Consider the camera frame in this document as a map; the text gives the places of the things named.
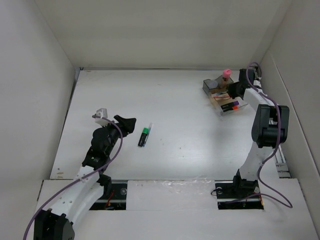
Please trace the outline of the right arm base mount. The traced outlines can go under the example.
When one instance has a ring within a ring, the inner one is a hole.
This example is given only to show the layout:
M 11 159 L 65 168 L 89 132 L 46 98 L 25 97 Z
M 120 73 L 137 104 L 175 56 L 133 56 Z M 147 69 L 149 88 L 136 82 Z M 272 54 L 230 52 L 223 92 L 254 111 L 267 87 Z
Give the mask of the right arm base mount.
M 257 181 L 248 187 L 236 186 L 233 181 L 216 181 L 211 195 L 217 199 L 219 210 L 263 210 Z

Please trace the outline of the clear blue pen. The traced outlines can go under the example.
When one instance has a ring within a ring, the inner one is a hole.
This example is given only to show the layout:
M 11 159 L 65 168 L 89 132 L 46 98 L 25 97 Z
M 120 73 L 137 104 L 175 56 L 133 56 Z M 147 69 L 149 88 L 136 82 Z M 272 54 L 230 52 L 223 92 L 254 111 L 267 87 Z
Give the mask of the clear blue pen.
M 148 140 L 148 137 L 149 137 L 149 135 L 150 135 L 150 132 L 151 132 L 152 127 L 153 127 L 153 123 L 150 123 L 149 128 L 148 128 L 147 135 L 146 135 L 145 140 L 144 140 L 143 145 L 142 145 L 143 147 L 145 147 L 145 145 L 146 145 L 146 143 L 147 143 L 147 140 Z

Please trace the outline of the green cap highlighter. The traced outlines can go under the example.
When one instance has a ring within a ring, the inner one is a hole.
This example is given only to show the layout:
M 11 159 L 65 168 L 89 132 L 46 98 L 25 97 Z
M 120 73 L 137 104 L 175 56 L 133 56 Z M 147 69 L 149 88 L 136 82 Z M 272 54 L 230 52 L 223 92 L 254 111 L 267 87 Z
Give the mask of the green cap highlighter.
M 140 135 L 139 141 L 138 141 L 138 146 L 139 147 L 143 147 L 143 144 L 144 144 L 145 138 L 147 136 L 147 133 L 148 133 L 148 128 L 144 127 L 143 130 L 142 130 L 142 133 Z

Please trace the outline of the orange cap highlighter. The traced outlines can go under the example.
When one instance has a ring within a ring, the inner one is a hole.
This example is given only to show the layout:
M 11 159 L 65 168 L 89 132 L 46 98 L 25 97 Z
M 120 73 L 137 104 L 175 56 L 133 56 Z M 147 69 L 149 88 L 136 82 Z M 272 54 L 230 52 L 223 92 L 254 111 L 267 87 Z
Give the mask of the orange cap highlighter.
M 232 106 L 232 107 L 223 109 L 222 111 L 225 113 L 225 112 L 237 110 L 238 108 L 239 108 L 238 106 Z

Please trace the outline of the purple cap highlighter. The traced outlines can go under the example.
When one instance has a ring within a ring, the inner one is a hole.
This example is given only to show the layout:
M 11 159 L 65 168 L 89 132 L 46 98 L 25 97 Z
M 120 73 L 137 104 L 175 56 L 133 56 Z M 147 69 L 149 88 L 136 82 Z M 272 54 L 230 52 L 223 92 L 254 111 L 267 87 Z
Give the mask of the purple cap highlighter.
M 238 102 L 238 101 L 233 101 L 233 102 L 229 102 L 229 103 L 226 103 L 226 104 L 221 105 L 220 108 L 221 108 L 222 110 L 224 110 L 224 109 L 231 108 L 231 107 L 233 107 L 233 106 L 238 106 L 238 105 L 239 105 L 239 102 Z

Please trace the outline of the pink red pen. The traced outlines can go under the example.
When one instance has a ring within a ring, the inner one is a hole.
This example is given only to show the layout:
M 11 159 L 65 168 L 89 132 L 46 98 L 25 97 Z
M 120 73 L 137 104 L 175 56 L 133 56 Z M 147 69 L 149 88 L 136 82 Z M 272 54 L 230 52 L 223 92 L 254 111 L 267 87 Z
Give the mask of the pink red pen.
M 228 94 L 228 93 L 227 93 L 226 91 L 216 92 L 216 93 L 211 94 L 211 97 L 212 97 L 212 96 L 224 95 L 224 94 Z

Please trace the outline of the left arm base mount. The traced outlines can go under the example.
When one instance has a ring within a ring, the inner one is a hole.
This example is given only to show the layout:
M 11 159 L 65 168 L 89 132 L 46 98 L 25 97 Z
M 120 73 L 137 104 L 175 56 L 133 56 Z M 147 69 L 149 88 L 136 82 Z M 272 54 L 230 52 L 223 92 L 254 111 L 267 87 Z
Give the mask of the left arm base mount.
M 90 208 L 92 211 L 124 211 L 127 205 L 128 182 L 115 181 L 107 195 L 99 198 Z

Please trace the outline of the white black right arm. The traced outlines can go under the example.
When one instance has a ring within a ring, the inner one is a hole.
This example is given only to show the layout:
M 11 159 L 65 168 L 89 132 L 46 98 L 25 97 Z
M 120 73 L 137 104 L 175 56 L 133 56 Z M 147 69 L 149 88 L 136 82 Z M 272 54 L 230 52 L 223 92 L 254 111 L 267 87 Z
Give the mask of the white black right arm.
M 227 88 L 231 98 L 241 98 L 255 110 L 251 129 L 252 146 L 231 184 L 230 192 L 237 199 L 256 194 L 262 167 L 273 158 L 288 136 L 290 109 L 278 105 L 263 93 L 256 73 L 256 67 L 242 68 L 238 81 Z

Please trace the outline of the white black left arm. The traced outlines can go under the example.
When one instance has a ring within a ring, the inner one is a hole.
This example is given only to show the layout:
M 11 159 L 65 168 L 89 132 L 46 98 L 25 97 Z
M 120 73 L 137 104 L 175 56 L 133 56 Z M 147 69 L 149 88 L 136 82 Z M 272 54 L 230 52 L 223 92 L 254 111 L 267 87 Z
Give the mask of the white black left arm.
M 44 209 L 48 202 L 35 212 L 29 226 L 35 240 L 73 240 L 81 220 L 99 198 L 107 198 L 112 191 L 112 179 L 104 174 L 115 159 L 111 153 L 117 143 L 135 130 L 136 118 L 93 115 L 100 125 L 92 133 L 90 148 L 73 181 L 50 199 L 56 202 Z

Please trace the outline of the pink capped crayon bottle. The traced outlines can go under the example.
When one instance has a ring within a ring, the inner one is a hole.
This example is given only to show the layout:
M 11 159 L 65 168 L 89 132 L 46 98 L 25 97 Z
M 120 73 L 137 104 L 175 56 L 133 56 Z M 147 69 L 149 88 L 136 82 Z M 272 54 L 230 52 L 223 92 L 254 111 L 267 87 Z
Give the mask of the pink capped crayon bottle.
M 232 73 L 232 71 L 230 69 L 225 69 L 222 72 L 222 80 L 221 80 L 221 87 L 222 88 L 224 88 L 225 86 L 228 85 L 228 81 L 231 76 L 231 73 Z

